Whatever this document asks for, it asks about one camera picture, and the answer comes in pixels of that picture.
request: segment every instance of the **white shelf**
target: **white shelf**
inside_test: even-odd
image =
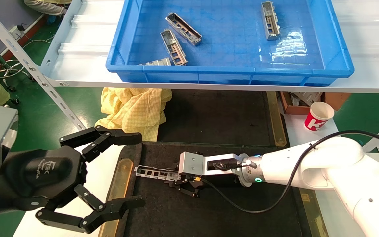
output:
[[[105,62],[123,1],[72,3],[41,66],[54,86],[379,93],[379,0],[333,0],[355,73],[329,87],[122,82]],[[47,60],[54,63],[46,65]]]

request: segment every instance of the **black cable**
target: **black cable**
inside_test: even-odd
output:
[[[313,150],[317,145],[321,144],[323,141],[326,141],[330,138],[334,138],[334,137],[337,137],[337,136],[340,136],[340,135],[344,135],[344,134],[362,134],[362,135],[366,135],[366,136],[369,136],[369,137],[372,137],[372,138],[377,138],[379,140],[379,135],[378,134],[374,134],[372,132],[365,132],[365,131],[360,131],[360,130],[347,130],[347,131],[343,131],[343,132],[335,132],[333,134],[330,134],[328,136],[325,136],[323,138],[321,138],[320,140],[318,140],[316,143],[314,144],[311,144],[310,147],[308,147],[304,153],[301,154],[301,156],[299,157],[298,159],[298,162],[296,162],[296,165],[295,167],[293,168],[293,171],[292,171],[292,174],[290,175],[289,177],[289,180],[288,180],[288,184],[286,184],[285,186],[285,189],[282,193],[282,195],[280,195],[280,198],[273,204],[271,205],[270,207],[266,208],[266,209],[263,209],[263,210],[258,210],[258,211],[252,211],[252,210],[247,210],[245,208],[242,208],[238,205],[236,205],[233,201],[231,201],[228,197],[226,197],[226,195],[223,194],[223,192],[221,192],[214,184],[210,183],[209,181],[205,180],[205,179],[201,179],[202,182],[205,182],[206,184],[210,185],[213,189],[215,189],[227,202],[229,202],[232,206],[236,207],[237,209],[243,211],[243,212],[247,212],[247,213],[264,213],[266,211],[269,211],[271,210],[272,208],[274,208],[275,206],[277,206],[277,204],[280,203],[280,201],[287,195],[287,193],[289,192],[289,188],[292,184],[292,181],[293,181],[293,178],[295,177],[295,174],[296,174],[296,171],[298,171],[298,168],[299,166],[301,165],[301,162],[302,160],[304,159],[305,156],[307,156],[308,152],[310,152],[311,150]]]

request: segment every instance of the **cardboard box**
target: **cardboard box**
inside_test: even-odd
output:
[[[323,93],[321,101],[326,102],[334,110],[338,111],[344,102],[349,98],[350,93]],[[309,106],[294,106],[291,96],[288,92],[280,92],[280,99],[285,114],[308,114],[310,111]]]

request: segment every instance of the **caster wheel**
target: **caster wheel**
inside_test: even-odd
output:
[[[17,99],[12,99],[11,102],[15,105],[18,105],[20,104],[20,100],[17,98]]]

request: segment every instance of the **white robotic arm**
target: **white robotic arm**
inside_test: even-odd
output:
[[[204,157],[184,152],[180,157],[179,173],[234,174],[246,187],[255,182],[287,185],[299,157],[315,142],[251,157],[245,154]],[[237,160],[239,167],[212,169],[212,164],[217,167],[229,159]],[[291,186],[335,190],[365,235],[379,237],[379,162],[364,153],[356,141],[336,137],[317,145],[302,160]]]

